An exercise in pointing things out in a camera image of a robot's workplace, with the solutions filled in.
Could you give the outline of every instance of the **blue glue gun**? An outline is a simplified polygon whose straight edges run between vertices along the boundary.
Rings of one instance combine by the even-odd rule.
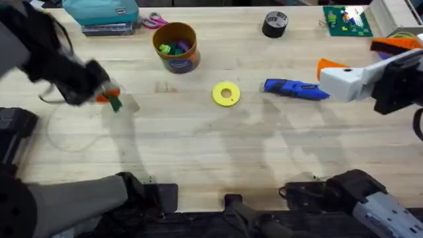
[[[264,92],[309,100],[329,98],[329,94],[320,90],[319,85],[287,79],[267,79],[264,83]]]

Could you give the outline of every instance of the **green object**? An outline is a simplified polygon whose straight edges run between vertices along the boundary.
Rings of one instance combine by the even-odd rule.
[[[172,48],[170,46],[168,46],[168,45],[161,44],[159,46],[159,50],[160,50],[160,52],[162,54],[166,54],[167,55],[167,54],[169,54],[171,52]]]
[[[112,105],[114,112],[118,112],[119,109],[123,106],[122,102],[119,100],[117,96],[114,96],[114,95],[104,95],[104,96],[110,101],[110,105]]]
[[[183,54],[184,53],[184,51],[183,50],[181,50],[180,48],[177,48],[175,51],[174,51],[174,54],[177,56],[177,55],[180,55],[180,54]]]
[[[175,54],[175,51],[176,51],[176,43],[175,42],[171,42],[171,43],[169,43],[169,46],[171,47],[171,53],[170,53],[170,55],[172,55],[172,56],[176,55]]]
[[[363,7],[324,6],[323,12],[331,36],[373,37]],[[344,22],[343,12],[347,12],[348,16],[354,19],[355,24],[352,24],[351,21]]]

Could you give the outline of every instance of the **black tape roll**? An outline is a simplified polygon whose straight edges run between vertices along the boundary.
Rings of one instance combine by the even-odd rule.
[[[287,25],[287,15],[278,11],[271,11],[264,19],[262,31],[267,37],[278,38],[284,34]]]

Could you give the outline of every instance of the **label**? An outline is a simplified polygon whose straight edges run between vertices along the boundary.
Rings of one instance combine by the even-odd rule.
[[[194,67],[193,62],[189,59],[170,59],[168,63],[175,73],[186,73]]]
[[[303,85],[301,86],[302,89],[315,89],[317,85]]]
[[[126,8],[125,7],[118,8],[116,9],[116,13],[118,13],[118,15],[126,14]]]
[[[288,17],[281,12],[272,11],[266,15],[266,22],[274,28],[286,27]]]

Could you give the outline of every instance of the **cup with colorful objects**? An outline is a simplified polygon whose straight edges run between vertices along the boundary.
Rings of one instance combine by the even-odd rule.
[[[173,73],[192,71],[200,62],[196,33],[185,23],[161,26],[153,35],[153,45],[165,67]]]

